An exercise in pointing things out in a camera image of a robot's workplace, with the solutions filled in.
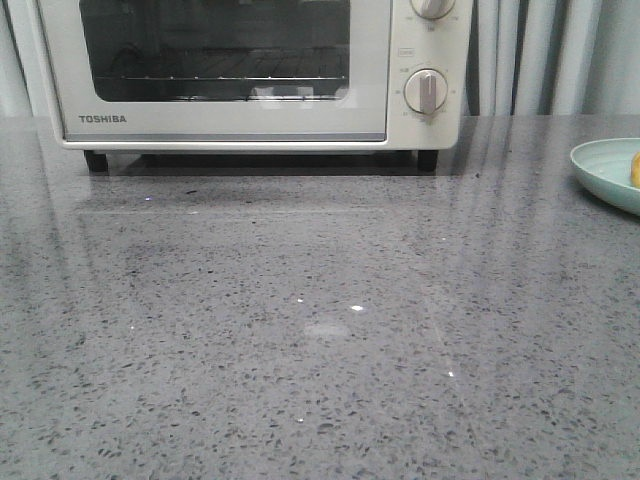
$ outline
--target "black foot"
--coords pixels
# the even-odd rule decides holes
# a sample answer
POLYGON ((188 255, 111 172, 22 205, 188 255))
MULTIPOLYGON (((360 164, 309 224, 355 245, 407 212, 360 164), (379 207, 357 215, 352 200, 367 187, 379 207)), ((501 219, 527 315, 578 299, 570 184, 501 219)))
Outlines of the black foot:
POLYGON ((104 173, 109 171, 109 163, 104 153, 96 153, 93 150, 84 151, 84 159, 91 173, 104 173))
POLYGON ((438 150, 418 150, 418 170, 435 172, 438 165, 438 150))

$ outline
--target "curtain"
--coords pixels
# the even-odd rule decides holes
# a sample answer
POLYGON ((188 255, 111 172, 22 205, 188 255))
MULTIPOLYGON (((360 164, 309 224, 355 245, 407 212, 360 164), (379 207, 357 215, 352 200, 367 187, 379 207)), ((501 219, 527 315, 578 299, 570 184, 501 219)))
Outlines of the curtain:
POLYGON ((4 2, 0 3, 0 65, 0 116, 31 115, 27 89, 4 2))
POLYGON ((638 0, 477 0, 468 111, 640 113, 638 18, 638 0))
POLYGON ((40 73, 38 57, 35 54, 35 40, 31 30, 31 18, 35 12, 29 7, 25 0, 3 0, 11 14, 11 24, 18 51, 20 52, 20 63, 27 85, 29 100, 31 101, 31 111, 36 116, 49 115, 47 99, 44 90, 44 83, 40 73))

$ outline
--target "glass door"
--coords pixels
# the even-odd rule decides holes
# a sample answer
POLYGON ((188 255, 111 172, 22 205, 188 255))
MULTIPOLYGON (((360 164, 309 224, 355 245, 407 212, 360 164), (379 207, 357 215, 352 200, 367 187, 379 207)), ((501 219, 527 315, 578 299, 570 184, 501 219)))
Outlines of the glass door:
POLYGON ((82 0, 108 102, 338 100, 349 88, 349 0, 82 0))
POLYGON ((391 6, 39 1, 70 141, 383 141, 391 6))

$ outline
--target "white knob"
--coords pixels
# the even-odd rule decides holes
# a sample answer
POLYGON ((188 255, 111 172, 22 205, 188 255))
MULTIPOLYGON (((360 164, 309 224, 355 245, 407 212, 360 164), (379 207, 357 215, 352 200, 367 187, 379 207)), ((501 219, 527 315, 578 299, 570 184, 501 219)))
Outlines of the white knob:
POLYGON ((412 110, 433 115, 447 99, 447 81, 436 70, 414 73, 404 87, 404 98, 412 110))
POLYGON ((418 15, 429 20, 437 20, 451 11, 455 0, 411 0, 418 15))

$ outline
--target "light blue plate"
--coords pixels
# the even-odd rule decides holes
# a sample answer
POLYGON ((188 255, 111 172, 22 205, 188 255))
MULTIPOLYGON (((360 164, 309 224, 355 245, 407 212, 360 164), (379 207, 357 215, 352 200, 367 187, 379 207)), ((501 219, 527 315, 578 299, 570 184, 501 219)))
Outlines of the light blue plate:
POLYGON ((611 205, 640 215, 640 188, 631 185, 631 160, 640 138, 614 138, 584 143, 571 151, 578 181, 611 205))

